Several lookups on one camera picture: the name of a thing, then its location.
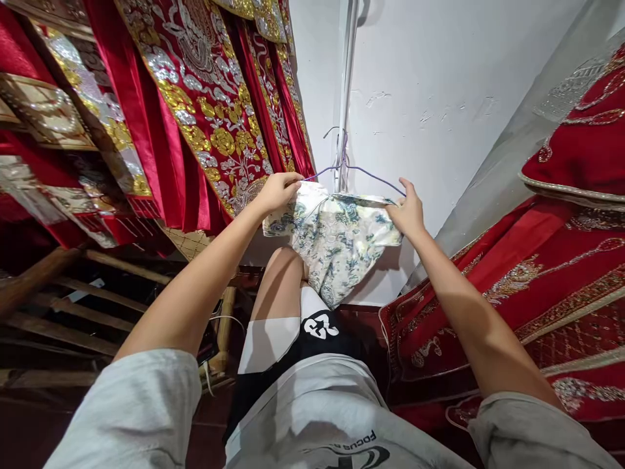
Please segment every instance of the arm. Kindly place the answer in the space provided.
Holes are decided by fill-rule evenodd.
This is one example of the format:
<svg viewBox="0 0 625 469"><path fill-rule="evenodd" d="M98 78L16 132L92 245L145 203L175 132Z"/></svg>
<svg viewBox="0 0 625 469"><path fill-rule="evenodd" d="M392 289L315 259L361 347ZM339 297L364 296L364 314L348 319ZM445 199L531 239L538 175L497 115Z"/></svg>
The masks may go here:
<svg viewBox="0 0 625 469"><path fill-rule="evenodd" d="M387 211L419 254L436 296L469 360L484 398L515 391L561 408L547 380L498 312L458 271L423 225L423 207L415 188L406 188L401 207Z"/></svg>
<svg viewBox="0 0 625 469"><path fill-rule="evenodd" d="M297 173L270 176L258 197L156 298L115 360L155 348L177 348L196 355L208 319L252 236L270 212L297 192L301 179Z"/></svg>

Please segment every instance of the floral pattern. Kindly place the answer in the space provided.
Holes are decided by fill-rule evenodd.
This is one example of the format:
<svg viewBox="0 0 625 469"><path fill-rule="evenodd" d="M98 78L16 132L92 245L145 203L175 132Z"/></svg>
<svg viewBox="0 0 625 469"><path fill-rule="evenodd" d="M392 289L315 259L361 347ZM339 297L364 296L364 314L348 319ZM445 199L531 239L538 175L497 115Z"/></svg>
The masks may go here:
<svg viewBox="0 0 625 469"><path fill-rule="evenodd" d="M335 309L402 235L389 219L384 197L328 194L316 182L303 182L286 209L262 224L265 236L290 236L290 245L310 268L309 283L328 308Z"/></svg>

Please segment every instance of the hand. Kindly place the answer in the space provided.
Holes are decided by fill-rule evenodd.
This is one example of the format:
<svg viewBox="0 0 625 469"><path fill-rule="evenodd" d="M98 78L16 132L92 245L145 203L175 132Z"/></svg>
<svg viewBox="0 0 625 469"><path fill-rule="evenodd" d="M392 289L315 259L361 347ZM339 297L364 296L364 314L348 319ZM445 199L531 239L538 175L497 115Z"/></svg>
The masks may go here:
<svg viewBox="0 0 625 469"><path fill-rule="evenodd" d="M400 206L387 205L386 211L399 231L406 236L419 236L427 233L423 224L423 204L415 192L415 186L408 179L399 178L406 188L406 198L397 201Z"/></svg>
<svg viewBox="0 0 625 469"><path fill-rule="evenodd" d="M301 187L304 176L297 173L276 173L269 176L260 193L248 205L253 207L263 218L285 206Z"/></svg>

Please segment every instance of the person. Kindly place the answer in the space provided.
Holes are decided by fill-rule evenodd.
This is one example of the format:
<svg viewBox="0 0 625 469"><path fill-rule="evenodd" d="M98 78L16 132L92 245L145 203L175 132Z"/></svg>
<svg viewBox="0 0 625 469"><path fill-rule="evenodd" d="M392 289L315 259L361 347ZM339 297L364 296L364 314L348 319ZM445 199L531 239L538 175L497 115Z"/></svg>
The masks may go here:
<svg viewBox="0 0 625 469"><path fill-rule="evenodd" d="M184 466L201 395L195 355L210 315L260 222L295 195L301 179L270 176L156 298L86 394L47 469ZM484 465L620 467L563 412L510 328L427 233L413 185L400 181L407 197L387 211L417 250L484 397L469 426ZM470 468L389 411L358 340L303 279L295 252L273 254L243 347L226 466Z"/></svg>

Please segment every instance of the leg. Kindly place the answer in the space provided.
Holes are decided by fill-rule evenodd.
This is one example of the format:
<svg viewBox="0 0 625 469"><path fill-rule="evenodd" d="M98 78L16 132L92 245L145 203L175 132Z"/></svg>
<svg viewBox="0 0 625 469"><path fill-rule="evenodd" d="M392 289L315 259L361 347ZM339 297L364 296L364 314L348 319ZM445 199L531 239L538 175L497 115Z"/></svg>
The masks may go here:
<svg viewBox="0 0 625 469"><path fill-rule="evenodd" d="M277 249L258 289L251 320L299 317L299 284L304 262L291 248Z"/></svg>

